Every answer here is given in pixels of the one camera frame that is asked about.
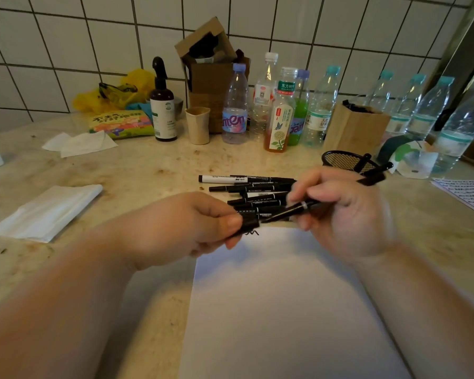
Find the plant illustration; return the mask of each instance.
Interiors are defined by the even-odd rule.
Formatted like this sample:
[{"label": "plant illustration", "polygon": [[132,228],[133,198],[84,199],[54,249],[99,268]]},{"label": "plant illustration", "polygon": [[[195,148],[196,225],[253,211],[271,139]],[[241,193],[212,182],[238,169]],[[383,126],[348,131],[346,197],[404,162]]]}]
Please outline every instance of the plant illustration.
[{"label": "plant illustration", "polygon": [[277,139],[277,141],[272,142],[271,145],[276,146],[277,150],[283,150],[284,140],[286,139],[285,133],[277,131],[274,133],[274,139]]}]

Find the black mesh pen holder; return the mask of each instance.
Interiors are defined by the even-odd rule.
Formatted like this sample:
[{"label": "black mesh pen holder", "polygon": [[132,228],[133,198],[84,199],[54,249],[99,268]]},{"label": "black mesh pen holder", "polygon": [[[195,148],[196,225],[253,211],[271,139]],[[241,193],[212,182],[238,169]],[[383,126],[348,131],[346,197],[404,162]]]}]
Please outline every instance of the black mesh pen holder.
[{"label": "black mesh pen holder", "polygon": [[324,166],[351,170],[360,174],[378,167],[378,165],[374,161],[371,161],[370,158],[370,154],[359,156],[358,154],[344,152],[342,150],[331,150],[329,152],[324,152],[322,155]]}]

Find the pink label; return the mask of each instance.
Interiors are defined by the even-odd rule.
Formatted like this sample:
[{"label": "pink label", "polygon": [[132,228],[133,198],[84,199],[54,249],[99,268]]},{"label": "pink label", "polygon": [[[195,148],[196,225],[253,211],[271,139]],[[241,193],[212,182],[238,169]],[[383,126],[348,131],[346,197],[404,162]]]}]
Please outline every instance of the pink label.
[{"label": "pink label", "polygon": [[229,114],[223,112],[223,130],[230,133],[244,133],[248,114]]}]

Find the bottle label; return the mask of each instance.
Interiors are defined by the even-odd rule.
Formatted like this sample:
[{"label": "bottle label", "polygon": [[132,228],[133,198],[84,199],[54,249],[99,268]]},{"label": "bottle label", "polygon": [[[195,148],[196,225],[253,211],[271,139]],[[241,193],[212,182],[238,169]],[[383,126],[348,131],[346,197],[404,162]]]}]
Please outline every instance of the bottle label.
[{"label": "bottle label", "polygon": [[177,136],[175,128],[174,100],[151,100],[152,125],[155,128],[155,137],[170,139]]},{"label": "bottle label", "polygon": [[405,125],[407,124],[407,122],[409,122],[410,119],[410,117],[403,118],[392,116],[385,131],[387,131],[388,133],[403,133],[405,130]]},{"label": "bottle label", "polygon": [[407,129],[408,131],[411,131],[413,133],[426,134],[430,131],[432,126],[434,126],[435,121],[436,121],[436,118],[415,114],[412,117],[411,124],[409,125]]},{"label": "bottle label", "polygon": [[294,118],[290,124],[290,134],[302,134],[305,118]]},{"label": "bottle label", "polygon": [[270,134],[269,149],[283,150],[284,143],[290,130],[293,108],[285,103],[279,104],[272,117],[272,133]]},{"label": "bottle label", "polygon": [[278,82],[278,93],[284,95],[292,95],[295,91],[295,82]]},{"label": "bottle label", "polygon": [[247,112],[244,114],[223,112],[223,130],[229,133],[244,133],[246,131],[247,120]]},{"label": "bottle label", "polygon": [[446,133],[444,131],[439,134],[434,147],[437,152],[452,157],[461,157],[467,147],[472,142],[472,136],[461,133]]},{"label": "bottle label", "polygon": [[331,115],[308,112],[305,122],[311,130],[325,131],[329,125]]},{"label": "bottle label", "polygon": [[255,105],[272,106],[272,88],[265,85],[255,85],[255,92],[253,94],[253,103]]}]

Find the left hand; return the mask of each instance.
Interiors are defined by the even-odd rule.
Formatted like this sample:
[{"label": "left hand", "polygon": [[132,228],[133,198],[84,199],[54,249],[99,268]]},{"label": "left hand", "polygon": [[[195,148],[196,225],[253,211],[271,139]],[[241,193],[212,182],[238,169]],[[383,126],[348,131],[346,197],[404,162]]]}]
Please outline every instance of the left hand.
[{"label": "left hand", "polygon": [[242,216],[202,192],[177,194],[104,223],[100,228],[127,263],[137,270],[164,265],[187,255],[233,248]]}]

